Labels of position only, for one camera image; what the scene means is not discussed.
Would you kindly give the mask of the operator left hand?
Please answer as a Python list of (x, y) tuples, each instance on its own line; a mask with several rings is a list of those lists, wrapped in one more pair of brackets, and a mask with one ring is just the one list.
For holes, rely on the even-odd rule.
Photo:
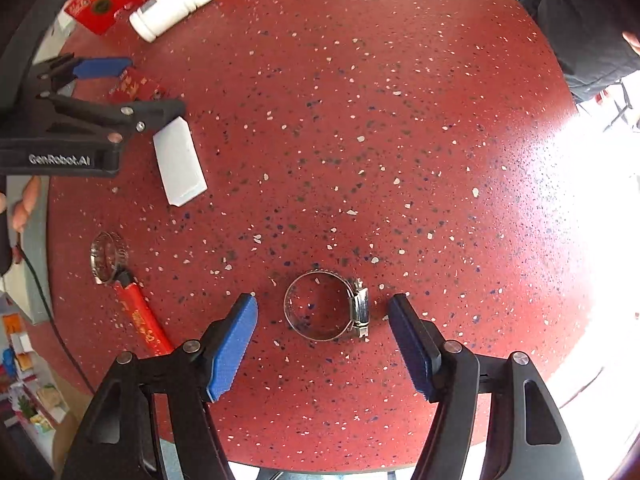
[(10, 226), (16, 232), (23, 232), (25, 226), (36, 209), (37, 200), (41, 192), (41, 178), (32, 176), (25, 184), (21, 198), (13, 206), (11, 222), (8, 222), (6, 214), (8, 213), (9, 203), (6, 196), (6, 178), (1, 177), (1, 229), (6, 230)]

